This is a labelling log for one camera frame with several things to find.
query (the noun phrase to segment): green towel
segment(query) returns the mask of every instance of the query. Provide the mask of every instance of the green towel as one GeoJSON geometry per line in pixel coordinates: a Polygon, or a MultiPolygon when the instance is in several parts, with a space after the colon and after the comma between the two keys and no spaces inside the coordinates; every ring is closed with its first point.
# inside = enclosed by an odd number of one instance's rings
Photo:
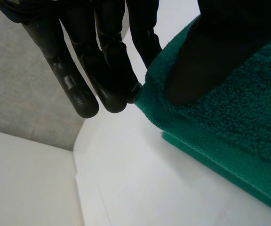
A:
{"type": "Polygon", "coordinates": [[[135,104],[164,139],[271,207],[271,43],[195,104],[175,107],[164,84],[190,25],[152,63],[135,104]]]}

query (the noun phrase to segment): terry cloth texture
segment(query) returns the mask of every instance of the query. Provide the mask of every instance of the terry cloth texture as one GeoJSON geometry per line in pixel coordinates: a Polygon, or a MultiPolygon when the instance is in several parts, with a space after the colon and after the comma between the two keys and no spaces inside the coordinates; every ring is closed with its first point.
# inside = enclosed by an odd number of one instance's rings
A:
{"type": "Polygon", "coordinates": [[[135,104],[164,139],[271,207],[271,43],[196,103],[175,107],[165,79],[190,26],[152,63],[135,104]]]}

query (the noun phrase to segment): white table surface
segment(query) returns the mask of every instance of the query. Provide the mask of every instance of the white table surface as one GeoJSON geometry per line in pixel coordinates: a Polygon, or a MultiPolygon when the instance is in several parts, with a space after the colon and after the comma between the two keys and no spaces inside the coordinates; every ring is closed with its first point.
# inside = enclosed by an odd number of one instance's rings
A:
{"type": "MultiPolygon", "coordinates": [[[[196,0],[161,0],[155,28],[161,46],[198,14],[196,0]]],[[[144,83],[146,69],[130,31],[124,42],[144,83]]],[[[135,105],[119,114],[101,107],[85,120],[74,155],[86,226],[271,226],[271,208],[160,133],[135,105]]]]}

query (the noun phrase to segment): gray concrete surface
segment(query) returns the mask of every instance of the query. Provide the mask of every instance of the gray concrete surface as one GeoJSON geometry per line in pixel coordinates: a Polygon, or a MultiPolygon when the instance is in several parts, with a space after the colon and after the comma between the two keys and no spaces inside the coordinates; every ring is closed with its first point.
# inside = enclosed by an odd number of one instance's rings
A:
{"type": "Polygon", "coordinates": [[[0,12],[0,132],[72,150],[82,123],[38,47],[0,12]]]}

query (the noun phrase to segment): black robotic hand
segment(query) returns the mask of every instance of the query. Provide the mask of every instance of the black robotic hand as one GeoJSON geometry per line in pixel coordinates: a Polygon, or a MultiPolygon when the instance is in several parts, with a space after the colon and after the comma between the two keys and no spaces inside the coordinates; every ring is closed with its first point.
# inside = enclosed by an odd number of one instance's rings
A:
{"type": "MultiPolygon", "coordinates": [[[[161,51],[153,31],[159,0],[126,2],[134,45],[149,67],[161,51]]],[[[95,116],[99,105],[72,60],[60,21],[104,107],[118,113],[133,103],[138,80],[121,36],[125,0],[0,0],[0,9],[22,23],[81,117],[95,116]]]]}
{"type": "Polygon", "coordinates": [[[201,15],[190,28],[165,90],[184,106],[220,85],[271,41],[271,0],[198,0],[201,15]]]}

